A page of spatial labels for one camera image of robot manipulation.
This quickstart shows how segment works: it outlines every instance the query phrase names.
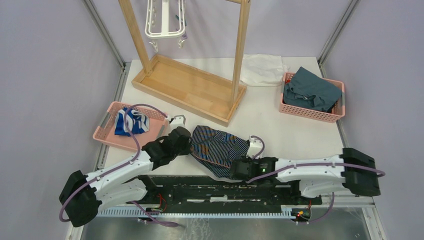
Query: gray wall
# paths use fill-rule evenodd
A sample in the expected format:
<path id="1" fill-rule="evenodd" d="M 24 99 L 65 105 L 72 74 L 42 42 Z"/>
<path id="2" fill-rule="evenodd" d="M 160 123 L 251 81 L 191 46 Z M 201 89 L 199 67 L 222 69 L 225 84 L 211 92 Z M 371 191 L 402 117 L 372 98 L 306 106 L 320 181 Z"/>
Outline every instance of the gray wall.
<path id="1" fill-rule="evenodd" d="M 93 169 L 119 74 L 81 0 L 0 2 L 0 239 L 64 239 L 58 197 Z"/>
<path id="2" fill-rule="evenodd" d="M 391 240 L 423 239 L 424 1 L 361 1 L 325 69 L 346 85 L 351 146 L 387 176 L 375 203 Z"/>
<path id="3" fill-rule="evenodd" d="M 126 62 L 140 59 L 118 1 L 93 1 L 123 59 Z M 153 49 L 144 34 L 147 0 L 131 2 L 147 51 L 153 56 Z M 253 0 L 245 53 L 318 57 L 348 2 L 348 0 Z M 184 48 L 178 48 L 175 38 L 161 39 L 159 53 L 171 58 L 234 57 L 240 6 L 224 0 L 187 0 L 186 6 L 188 40 Z M 156 19 L 160 30 L 160 9 Z"/>

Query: pink basket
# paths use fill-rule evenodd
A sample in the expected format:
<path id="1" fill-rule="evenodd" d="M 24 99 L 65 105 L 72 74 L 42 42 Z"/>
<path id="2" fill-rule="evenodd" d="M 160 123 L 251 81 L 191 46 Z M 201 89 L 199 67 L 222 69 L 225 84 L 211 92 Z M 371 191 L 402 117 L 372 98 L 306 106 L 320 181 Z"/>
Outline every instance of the pink basket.
<path id="1" fill-rule="evenodd" d="M 110 104 L 107 112 L 109 113 L 109 119 L 104 127 L 98 126 L 93 134 L 93 138 L 106 145 L 135 152 L 137 151 L 136 143 L 132 137 L 115 135 L 115 118 L 118 115 L 118 111 L 124 107 L 130 107 L 130 104 L 114 101 Z M 135 107 L 137 111 L 147 115 L 150 119 L 149 131 L 141 134 L 136 134 L 140 143 L 140 147 L 146 145 L 148 142 L 154 141 L 157 138 L 165 134 L 165 129 L 168 126 L 168 121 L 159 112 L 143 108 Z"/>
<path id="2" fill-rule="evenodd" d="M 323 78 L 324 80 L 334 84 L 336 87 L 338 87 L 341 90 L 341 97 L 335 103 L 335 106 L 332 108 L 331 113 L 311 110 L 311 109 L 298 107 L 298 106 L 292 106 L 292 105 L 283 103 L 284 85 L 289 83 L 292 80 L 294 75 L 295 73 L 293 72 L 286 72 L 284 73 L 284 76 L 282 77 L 284 79 L 284 84 L 281 87 L 282 88 L 281 98 L 279 100 L 279 103 L 280 103 L 279 111 L 281 113 L 305 117 L 308 119 L 315 119 L 315 120 L 328 122 L 328 123 L 335 123 L 337 120 L 345 116 L 345 85 L 341 81 Z"/>

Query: white cloth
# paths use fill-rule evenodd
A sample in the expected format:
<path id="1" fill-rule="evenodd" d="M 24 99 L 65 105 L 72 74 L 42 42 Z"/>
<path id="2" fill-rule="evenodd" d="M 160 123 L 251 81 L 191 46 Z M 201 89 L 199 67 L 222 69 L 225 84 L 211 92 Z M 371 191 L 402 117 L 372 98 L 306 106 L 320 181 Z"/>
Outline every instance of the white cloth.
<path id="1" fill-rule="evenodd" d="M 245 54 L 241 64 L 240 80 L 251 87 L 274 87 L 282 83 L 284 72 L 281 56 L 267 54 Z"/>

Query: wooden frame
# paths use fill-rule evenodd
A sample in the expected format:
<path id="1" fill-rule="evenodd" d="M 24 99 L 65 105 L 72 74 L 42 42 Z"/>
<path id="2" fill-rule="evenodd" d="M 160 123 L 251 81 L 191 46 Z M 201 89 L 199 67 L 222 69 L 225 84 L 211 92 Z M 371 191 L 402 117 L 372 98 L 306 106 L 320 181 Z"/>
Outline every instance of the wooden frame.
<path id="1" fill-rule="evenodd" d="M 120 7 L 143 65 L 132 81 L 135 88 L 225 127 L 240 104 L 246 86 L 239 84 L 251 0 L 240 4 L 232 81 L 156 54 L 149 60 L 130 0 Z"/>

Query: wooden base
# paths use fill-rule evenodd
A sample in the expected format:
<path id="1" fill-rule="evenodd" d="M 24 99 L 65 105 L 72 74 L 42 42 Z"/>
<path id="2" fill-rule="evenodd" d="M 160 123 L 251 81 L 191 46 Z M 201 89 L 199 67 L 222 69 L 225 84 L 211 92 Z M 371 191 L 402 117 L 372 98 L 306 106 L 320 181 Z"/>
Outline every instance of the wooden base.
<path id="1" fill-rule="evenodd" d="M 150 65 L 150 76 L 142 70 L 132 80 L 136 89 L 225 127 L 246 92 L 246 86 L 240 84 L 231 104 L 232 82 L 228 79 L 159 54 Z"/>

